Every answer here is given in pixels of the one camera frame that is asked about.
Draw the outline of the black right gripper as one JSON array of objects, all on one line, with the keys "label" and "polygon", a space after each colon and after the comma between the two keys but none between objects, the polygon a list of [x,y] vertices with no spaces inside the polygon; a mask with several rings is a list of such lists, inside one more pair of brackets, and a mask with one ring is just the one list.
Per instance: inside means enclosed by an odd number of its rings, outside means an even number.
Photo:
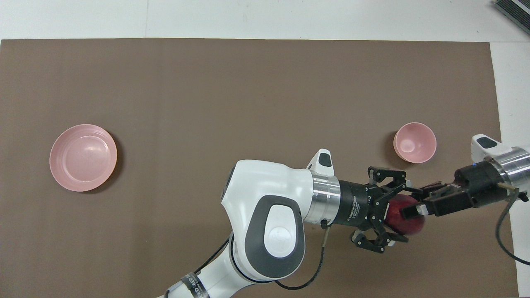
[{"label": "black right gripper", "polygon": [[444,216],[505,200],[508,191],[498,186],[502,181],[501,174],[487,161],[459,168],[454,173],[454,181],[451,184],[435,182],[415,188],[412,197],[429,197],[429,209],[424,202],[403,207],[403,219],[428,215]]}]

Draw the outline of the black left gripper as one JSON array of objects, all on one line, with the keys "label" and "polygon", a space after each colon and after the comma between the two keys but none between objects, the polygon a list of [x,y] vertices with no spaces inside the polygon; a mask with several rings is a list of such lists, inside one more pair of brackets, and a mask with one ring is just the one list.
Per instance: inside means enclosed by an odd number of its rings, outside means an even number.
[{"label": "black left gripper", "polygon": [[[392,168],[370,166],[368,185],[339,180],[340,204],[337,210],[337,223],[357,228],[351,234],[351,242],[358,248],[376,253],[384,253],[387,247],[396,242],[408,242],[408,237],[392,228],[384,231],[374,230],[375,239],[369,239],[365,231],[373,229],[373,223],[381,225],[388,209],[388,200],[401,191],[421,194],[422,190],[413,188],[406,179],[406,172]],[[386,178],[392,178],[386,185],[378,186]]]}]

